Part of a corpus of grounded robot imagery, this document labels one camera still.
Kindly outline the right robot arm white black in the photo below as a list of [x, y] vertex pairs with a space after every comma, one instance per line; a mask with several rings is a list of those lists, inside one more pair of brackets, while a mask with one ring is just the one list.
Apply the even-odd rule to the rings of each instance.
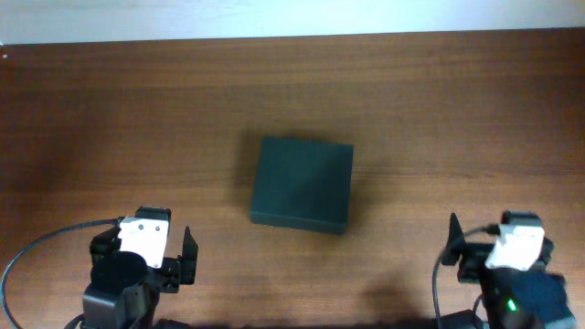
[[[554, 248], [533, 212], [507, 210], [500, 223], [468, 231], [452, 213], [449, 237], [431, 277], [435, 326], [576, 328], [564, 276], [547, 271]], [[457, 265], [458, 282], [481, 287], [472, 309], [441, 314], [437, 284], [441, 265]]]

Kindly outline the black gift box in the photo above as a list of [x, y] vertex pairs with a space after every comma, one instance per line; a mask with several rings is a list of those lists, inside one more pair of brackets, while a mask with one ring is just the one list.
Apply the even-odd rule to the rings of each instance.
[[353, 155], [350, 144], [264, 137], [250, 203], [251, 222], [344, 234]]

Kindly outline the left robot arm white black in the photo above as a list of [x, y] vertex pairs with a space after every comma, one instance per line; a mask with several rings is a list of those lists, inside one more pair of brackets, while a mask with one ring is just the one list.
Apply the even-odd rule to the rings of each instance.
[[149, 267], [137, 253], [121, 251], [120, 231], [109, 228], [92, 239], [83, 313], [66, 325], [68, 329], [151, 328], [160, 295], [195, 283], [198, 245], [190, 228], [185, 228], [182, 253], [164, 257], [159, 268]]

